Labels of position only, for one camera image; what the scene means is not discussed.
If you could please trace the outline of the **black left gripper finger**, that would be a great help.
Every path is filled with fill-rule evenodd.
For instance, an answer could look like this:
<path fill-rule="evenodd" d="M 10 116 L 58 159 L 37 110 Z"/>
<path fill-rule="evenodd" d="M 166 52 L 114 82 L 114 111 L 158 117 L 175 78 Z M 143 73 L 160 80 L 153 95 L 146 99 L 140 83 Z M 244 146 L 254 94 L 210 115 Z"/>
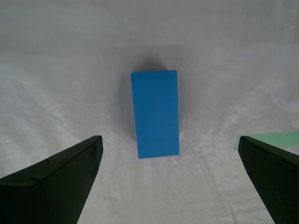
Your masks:
<path fill-rule="evenodd" d="M 2 224 L 76 224 L 103 155 L 100 135 L 0 180 Z"/>
<path fill-rule="evenodd" d="M 238 153 L 244 168 L 276 224 L 299 222 L 299 157 L 241 136 Z"/>

